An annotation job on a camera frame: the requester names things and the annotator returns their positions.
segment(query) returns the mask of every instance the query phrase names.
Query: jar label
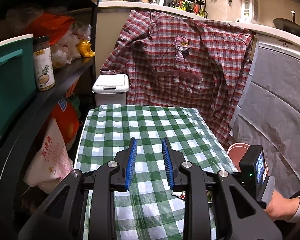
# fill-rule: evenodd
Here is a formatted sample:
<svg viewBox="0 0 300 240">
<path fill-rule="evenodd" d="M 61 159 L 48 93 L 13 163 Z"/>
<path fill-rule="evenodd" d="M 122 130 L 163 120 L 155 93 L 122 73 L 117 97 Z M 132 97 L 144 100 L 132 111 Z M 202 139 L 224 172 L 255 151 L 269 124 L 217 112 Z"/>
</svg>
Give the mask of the jar label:
<svg viewBox="0 0 300 240">
<path fill-rule="evenodd" d="M 33 53 L 35 83 L 39 90 L 54 84 L 50 48 Z"/>
</svg>

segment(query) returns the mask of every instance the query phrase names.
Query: teal storage box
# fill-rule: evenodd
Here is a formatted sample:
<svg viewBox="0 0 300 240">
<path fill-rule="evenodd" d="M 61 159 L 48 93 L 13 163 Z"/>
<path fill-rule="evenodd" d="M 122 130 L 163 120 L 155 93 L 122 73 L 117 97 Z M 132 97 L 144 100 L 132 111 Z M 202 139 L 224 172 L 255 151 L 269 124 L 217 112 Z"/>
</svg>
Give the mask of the teal storage box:
<svg viewBox="0 0 300 240">
<path fill-rule="evenodd" d="M 0 41 L 0 141 L 36 91 L 33 35 Z"/>
</svg>

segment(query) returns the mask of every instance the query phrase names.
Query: embroidered patch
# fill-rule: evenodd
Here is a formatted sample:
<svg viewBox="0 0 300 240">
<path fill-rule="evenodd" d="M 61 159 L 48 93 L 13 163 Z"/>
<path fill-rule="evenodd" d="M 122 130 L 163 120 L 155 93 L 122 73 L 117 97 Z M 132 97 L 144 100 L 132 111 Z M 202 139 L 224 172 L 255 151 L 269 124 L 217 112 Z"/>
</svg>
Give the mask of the embroidered patch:
<svg viewBox="0 0 300 240">
<path fill-rule="evenodd" d="M 176 60 L 184 62 L 186 56 L 189 55 L 188 49 L 191 48 L 189 41 L 182 36 L 177 36 L 172 42 L 172 45 L 174 45 L 177 50 Z"/>
</svg>

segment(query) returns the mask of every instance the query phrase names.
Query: table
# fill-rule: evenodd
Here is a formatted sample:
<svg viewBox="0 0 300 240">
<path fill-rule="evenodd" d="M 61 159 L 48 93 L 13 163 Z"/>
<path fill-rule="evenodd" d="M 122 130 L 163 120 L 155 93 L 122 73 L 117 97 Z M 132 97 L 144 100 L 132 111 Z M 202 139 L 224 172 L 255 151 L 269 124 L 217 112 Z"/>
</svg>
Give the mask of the table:
<svg viewBox="0 0 300 240">
<path fill-rule="evenodd" d="M 230 158 L 197 109 L 183 107 L 104 105 L 89 111 L 75 168 L 92 171 L 138 140 L 130 190 L 115 192 L 118 240 L 182 239 L 184 201 L 171 195 L 162 158 L 162 139 L 203 170 L 236 171 Z M 92 192 L 87 203 L 84 239 L 88 239 Z M 211 233 L 216 238 L 210 210 Z"/>
</svg>

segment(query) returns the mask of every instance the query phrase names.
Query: white trash bin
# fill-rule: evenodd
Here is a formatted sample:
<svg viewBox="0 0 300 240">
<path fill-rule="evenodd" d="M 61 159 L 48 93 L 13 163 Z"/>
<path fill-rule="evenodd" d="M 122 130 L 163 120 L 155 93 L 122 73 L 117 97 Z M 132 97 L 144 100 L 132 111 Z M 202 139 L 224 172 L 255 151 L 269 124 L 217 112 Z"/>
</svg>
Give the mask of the white trash bin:
<svg viewBox="0 0 300 240">
<path fill-rule="evenodd" d="M 96 105 L 126 104 L 129 78 L 126 74 L 100 75 L 92 87 Z"/>
</svg>

